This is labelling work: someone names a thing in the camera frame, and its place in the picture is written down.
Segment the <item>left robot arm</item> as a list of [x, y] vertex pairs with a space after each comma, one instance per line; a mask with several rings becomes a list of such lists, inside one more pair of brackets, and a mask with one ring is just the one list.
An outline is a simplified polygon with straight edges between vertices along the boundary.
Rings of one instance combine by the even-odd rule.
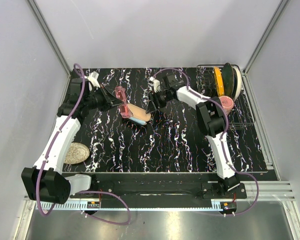
[[72, 79], [68, 93], [58, 108], [53, 132], [33, 167], [26, 167], [21, 179], [30, 200], [64, 204], [71, 195], [81, 192], [87, 198], [98, 193], [98, 186], [87, 174], [64, 177], [67, 152], [84, 119], [91, 110], [108, 111], [123, 102], [97, 80]]

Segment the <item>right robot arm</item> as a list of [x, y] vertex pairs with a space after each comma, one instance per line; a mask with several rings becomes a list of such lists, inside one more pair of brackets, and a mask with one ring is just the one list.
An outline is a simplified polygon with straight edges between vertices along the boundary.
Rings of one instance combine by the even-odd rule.
[[229, 198], [240, 185], [236, 170], [231, 160], [227, 143], [229, 128], [228, 116], [218, 97], [207, 97], [190, 86], [177, 80], [174, 74], [166, 75], [163, 82], [151, 76], [149, 103], [146, 112], [152, 113], [166, 107], [172, 100], [187, 104], [196, 111], [200, 132], [208, 139], [218, 176], [217, 192], [222, 198]]

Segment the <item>black glasses case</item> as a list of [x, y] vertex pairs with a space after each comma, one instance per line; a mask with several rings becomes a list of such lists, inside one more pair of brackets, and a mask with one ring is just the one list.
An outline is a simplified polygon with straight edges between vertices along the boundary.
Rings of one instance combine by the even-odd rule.
[[132, 112], [134, 118], [146, 121], [147, 123], [150, 121], [151, 114], [146, 113], [145, 109], [140, 108], [131, 103], [128, 103], [127, 105], [128, 105], [128, 108], [130, 109], [130, 111]]

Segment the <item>red sunglasses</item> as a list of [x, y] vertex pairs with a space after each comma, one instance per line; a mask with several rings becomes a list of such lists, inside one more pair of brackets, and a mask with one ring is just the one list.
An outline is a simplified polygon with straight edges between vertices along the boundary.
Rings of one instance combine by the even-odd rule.
[[126, 89], [122, 86], [116, 86], [115, 95], [117, 99], [122, 101], [122, 104], [119, 106], [119, 112], [121, 114], [121, 117], [124, 119], [133, 117], [133, 113], [128, 107]]

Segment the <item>light blue cleaning cloth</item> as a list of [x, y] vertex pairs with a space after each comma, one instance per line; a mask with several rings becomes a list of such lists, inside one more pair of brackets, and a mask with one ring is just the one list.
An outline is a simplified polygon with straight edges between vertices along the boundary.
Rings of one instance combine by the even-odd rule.
[[137, 125], [140, 125], [140, 126], [145, 126], [145, 125], [147, 124], [146, 121], [140, 120], [140, 119], [135, 118], [135, 117], [130, 117], [130, 118], [128, 118], [128, 119], [129, 119], [131, 122], [133, 122], [133, 123], [135, 123], [135, 124], [137, 124]]

